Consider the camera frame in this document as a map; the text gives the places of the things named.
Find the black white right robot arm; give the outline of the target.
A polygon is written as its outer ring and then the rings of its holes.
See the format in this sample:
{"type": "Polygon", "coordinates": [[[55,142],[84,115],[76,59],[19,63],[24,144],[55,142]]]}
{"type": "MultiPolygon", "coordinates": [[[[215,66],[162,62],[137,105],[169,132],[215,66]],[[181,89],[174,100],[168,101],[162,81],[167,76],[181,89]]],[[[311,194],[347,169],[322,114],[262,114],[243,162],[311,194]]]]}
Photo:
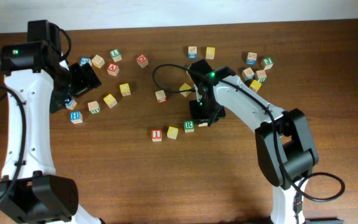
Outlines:
{"type": "Polygon", "coordinates": [[[269,222],[305,223],[304,188],[319,158],[304,113],[270,104],[228,67],[213,70],[202,59],[187,74],[197,94],[190,103],[194,121],[210,126],[230,110],[253,131],[259,168],[273,189],[269,222]]]}

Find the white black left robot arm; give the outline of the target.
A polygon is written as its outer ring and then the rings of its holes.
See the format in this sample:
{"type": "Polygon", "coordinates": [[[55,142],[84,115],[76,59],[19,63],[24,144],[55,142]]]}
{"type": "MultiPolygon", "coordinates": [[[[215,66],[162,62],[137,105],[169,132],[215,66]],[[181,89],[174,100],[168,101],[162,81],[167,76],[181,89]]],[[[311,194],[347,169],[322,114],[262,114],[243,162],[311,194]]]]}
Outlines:
{"type": "Polygon", "coordinates": [[[9,105],[0,211],[16,223],[101,223],[79,204],[76,183],[56,175],[52,159],[50,115],[100,86],[89,64],[67,63],[63,35],[47,20],[30,21],[26,42],[0,54],[9,105]]]}

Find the yellow C letter block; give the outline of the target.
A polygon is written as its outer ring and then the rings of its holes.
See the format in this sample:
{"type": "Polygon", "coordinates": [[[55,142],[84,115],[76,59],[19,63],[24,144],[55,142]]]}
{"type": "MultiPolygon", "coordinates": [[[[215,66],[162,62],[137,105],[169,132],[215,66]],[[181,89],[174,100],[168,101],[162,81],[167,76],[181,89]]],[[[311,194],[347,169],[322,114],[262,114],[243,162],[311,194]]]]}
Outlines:
{"type": "Polygon", "coordinates": [[[167,137],[170,139],[177,139],[179,130],[173,126],[168,127],[167,137]]]}

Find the red I letter block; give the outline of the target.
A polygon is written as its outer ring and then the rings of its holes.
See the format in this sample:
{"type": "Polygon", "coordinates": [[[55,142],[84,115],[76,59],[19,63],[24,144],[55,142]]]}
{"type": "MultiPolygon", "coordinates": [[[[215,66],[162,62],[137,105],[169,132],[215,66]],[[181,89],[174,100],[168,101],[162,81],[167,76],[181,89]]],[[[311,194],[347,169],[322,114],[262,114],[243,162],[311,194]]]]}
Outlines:
{"type": "Polygon", "coordinates": [[[153,129],[151,131],[151,139],[153,142],[161,142],[162,141],[162,131],[160,129],[153,129]]]}

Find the green R letter block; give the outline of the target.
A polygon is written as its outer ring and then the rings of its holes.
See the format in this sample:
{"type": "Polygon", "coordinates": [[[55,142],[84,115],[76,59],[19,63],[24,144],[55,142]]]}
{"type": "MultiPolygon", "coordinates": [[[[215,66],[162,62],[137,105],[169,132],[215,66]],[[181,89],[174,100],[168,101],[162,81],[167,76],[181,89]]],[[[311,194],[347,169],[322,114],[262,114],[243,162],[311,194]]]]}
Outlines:
{"type": "Polygon", "coordinates": [[[184,121],[184,131],[186,133],[192,133],[195,130],[193,121],[184,121]]]}

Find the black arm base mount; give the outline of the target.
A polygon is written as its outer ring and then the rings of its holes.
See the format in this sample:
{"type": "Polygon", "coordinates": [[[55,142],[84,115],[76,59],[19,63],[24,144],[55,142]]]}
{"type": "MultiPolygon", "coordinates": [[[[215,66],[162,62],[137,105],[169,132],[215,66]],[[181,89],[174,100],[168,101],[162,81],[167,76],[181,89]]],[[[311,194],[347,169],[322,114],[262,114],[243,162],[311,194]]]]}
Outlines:
{"type": "Polygon", "coordinates": [[[305,220],[304,224],[345,224],[344,220],[305,220]]]}

